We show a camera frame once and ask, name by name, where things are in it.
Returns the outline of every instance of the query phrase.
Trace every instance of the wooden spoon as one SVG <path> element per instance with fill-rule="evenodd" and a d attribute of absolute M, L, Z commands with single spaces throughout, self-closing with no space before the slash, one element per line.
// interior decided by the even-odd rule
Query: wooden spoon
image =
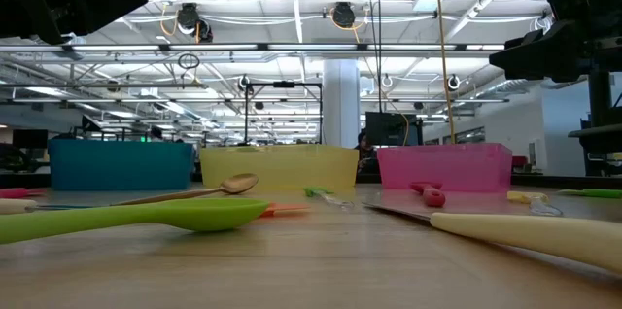
<path fill-rule="evenodd" d="M 168 201 L 173 199 L 183 199 L 183 198 L 193 198 L 198 196 L 204 196 L 215 192 L 224 192 L 226 194 L 238 194 L 244 191 L 247 191 L 254 187 L 259 181 L 259 177 L 252 173 L 244 173 L 234 175 L 232 177 L 226 178 L 219 187 L 215 189 L 198 189 L 191 191 L 183 191 L 177 193 L 168 193 L 159 196 L 140 198 L 130 201 L 124 201 L 121 203 L 115 203 L 111 206 L 126 206 L 126 205 L 135 205 L 135 204 L 143 204 L 143 203 L 152 203 L 152 202 L 161 202 Z"/>

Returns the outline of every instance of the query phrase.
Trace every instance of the green plastic spoon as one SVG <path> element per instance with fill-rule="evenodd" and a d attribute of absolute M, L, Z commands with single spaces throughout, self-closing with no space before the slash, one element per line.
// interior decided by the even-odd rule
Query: green plastic spoon
<path fill-rule="evenodd" d="M 132 206 L 0 216 L 0 244 L 134 223 L 163 223 L 192 231 L 235 228 L 259 217 L 268 202 L 198 198 Z"/>

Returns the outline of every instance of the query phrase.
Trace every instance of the computer screen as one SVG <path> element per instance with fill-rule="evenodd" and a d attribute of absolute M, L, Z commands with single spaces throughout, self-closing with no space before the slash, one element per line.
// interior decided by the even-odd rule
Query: computer screen
<path fill-rule="evenodd" d="M 14 129 L 13 146 L 24 149 L 45 149 L 48 131 L 45 129 Z"/>
<path fill-rule="evenodd" d="M 406 115 L 408 138 L 406 145 L 422 145 L 421 121 L 416 115 Z M 365 133 L 371 145 L 401 146 L 406 135 L 406 122 L 400 114 L 365 113 Z"/>

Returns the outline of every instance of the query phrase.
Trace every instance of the yellow object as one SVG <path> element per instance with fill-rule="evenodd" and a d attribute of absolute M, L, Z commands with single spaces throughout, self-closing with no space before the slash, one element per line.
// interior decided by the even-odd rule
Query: yellow object
<path fill-rule="evenodd" d="M 510 202 L 526 203 L 530 204 L 531 197 L 540 197 L 542 202 L 548 202 L 548 196 L 541 192 L 522 192 L 522 191 L 508 191 L 507 200 Z"/>
<path fill-rule="evenodd" d="M 200 158 L 205 187 L 215 187 L 236 174 L 255 173 L 259 183 L 253 191 L 301 191 L 315 186 L 342 191 L 354 186 L 359 153 L 328 145 L 277 145 L 206 148 Z"/>
<path fill-rule="evenodd" d="M 433 213 L 432 226 L 622 273 L 622 224 L 574 218 Z"/>

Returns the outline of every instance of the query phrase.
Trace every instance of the cream knife handle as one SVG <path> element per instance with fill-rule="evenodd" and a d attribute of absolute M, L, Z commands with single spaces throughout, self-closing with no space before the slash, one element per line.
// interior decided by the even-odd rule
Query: cream knife handle
<path fill-rule="evenodd" d="M 433 213 L 458 235 L 582 261 L 622 274 L 622 224 L 573 218 Z"/>

